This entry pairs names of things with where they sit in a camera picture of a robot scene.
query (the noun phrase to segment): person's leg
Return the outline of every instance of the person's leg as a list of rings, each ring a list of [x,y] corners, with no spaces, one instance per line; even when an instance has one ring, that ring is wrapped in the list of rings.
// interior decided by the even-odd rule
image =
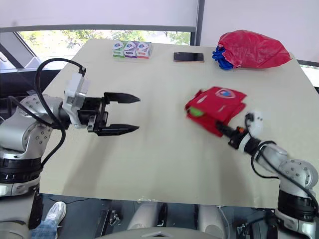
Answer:
[[[65,214],[66,204],[56,202],[49,210],[45,220],[36,229],[31,231],[32,239],[56,239],[58,225],[65,217]]]

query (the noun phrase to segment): small box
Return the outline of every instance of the small box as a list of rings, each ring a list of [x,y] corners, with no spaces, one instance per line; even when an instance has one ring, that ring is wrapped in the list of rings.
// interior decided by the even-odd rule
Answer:
[[[140,42],[136,48],[136,55],[138,58],[149,58],[152,52],[151,42]]]
[[[128,41],[123,50],[125,57],[136,58],[136,48],[138,44],[137,41]]]
[[[124,58],[124,47],[126,45],[126,41],[116,41],[112,47],[112,54],[114,57],[122,57]]]

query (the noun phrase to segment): window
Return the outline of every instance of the window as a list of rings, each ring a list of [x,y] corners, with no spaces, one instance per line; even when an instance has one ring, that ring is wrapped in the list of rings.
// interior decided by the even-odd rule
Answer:
[[[190,44],[190,32],[142,30],[42,30],[19,32],[38,57],[74,56],[91,38]]]
[[[305,75],[309,78],[313,86],[319,87],[319,67],[300,65]]]

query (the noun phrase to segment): blue drawstring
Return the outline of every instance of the blue drawstring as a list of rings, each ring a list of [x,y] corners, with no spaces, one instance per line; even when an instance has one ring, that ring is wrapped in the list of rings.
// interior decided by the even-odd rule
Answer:
[[[219,67],[224,70],[230,70],[234,68],[234,65],[225,59],[223,52],[226,51],[224,47],[216,47],[216,51],[213,51],[213,59],[218,61]]]

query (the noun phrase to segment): smartphone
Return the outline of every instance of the smartphone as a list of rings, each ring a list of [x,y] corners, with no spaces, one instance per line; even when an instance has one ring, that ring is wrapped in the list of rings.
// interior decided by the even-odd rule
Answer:
[[[195,52],[174,52],[174,61],[204,62],[204,55]]]

